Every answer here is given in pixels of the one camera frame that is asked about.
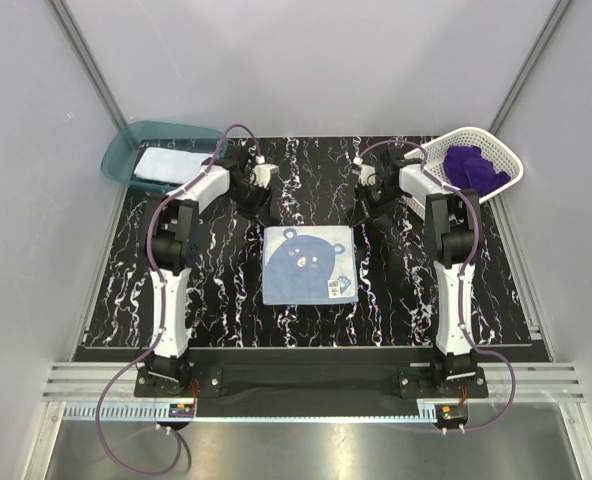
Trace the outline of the light blue towel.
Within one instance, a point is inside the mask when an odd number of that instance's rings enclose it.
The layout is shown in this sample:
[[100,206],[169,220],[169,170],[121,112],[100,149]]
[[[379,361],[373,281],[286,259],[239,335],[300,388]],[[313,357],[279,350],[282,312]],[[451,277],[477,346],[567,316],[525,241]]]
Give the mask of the light blue towel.
[[353,230],[346,225],[267,227],[262,296],[270,306],[357,302]]

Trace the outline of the white towel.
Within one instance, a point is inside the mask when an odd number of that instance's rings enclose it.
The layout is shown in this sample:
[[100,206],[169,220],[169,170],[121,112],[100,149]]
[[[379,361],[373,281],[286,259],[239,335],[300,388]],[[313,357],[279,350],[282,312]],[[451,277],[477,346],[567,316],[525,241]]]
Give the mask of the white towel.
[[208,153],[147,147],[137,161],[134,175],[143,181],[181,185],[193,179],[210,158]]

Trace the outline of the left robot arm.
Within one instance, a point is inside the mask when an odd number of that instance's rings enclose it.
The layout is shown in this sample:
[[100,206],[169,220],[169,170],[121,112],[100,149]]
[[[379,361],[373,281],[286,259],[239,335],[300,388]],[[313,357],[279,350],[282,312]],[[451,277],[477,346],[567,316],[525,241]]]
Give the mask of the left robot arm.
[[278,167],[262,155],[229,147],[225,155],[210,155],[189,169],[172,189],[147,200],[142,246],[153,291],[153,334],[139,382],[158,384],[172,396],[196,388],[188,357],[186,293],[192,268],[200,256],[200,215],[227,197],[240,214],[262,226],[273,223],[270,199]]

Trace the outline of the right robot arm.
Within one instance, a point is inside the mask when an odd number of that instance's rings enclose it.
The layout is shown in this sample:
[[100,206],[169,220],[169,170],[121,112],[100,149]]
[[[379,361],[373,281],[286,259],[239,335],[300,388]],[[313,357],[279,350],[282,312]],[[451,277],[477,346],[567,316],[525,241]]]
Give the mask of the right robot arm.
[[438,320],[426,382],[448,397],[473,383],[477,371],[471,292],[481,240],[479,198],[475,191],[462,191],[432,173],[422,146],[420,159],[408,159],[397,143],[377,144],[386,148],[381,173],[365,161],[370,147],[352,160],[358,182],[349,222],[357,226],[374,220],[399,198],[424,204],[423,245],[433,262],[438,289]]

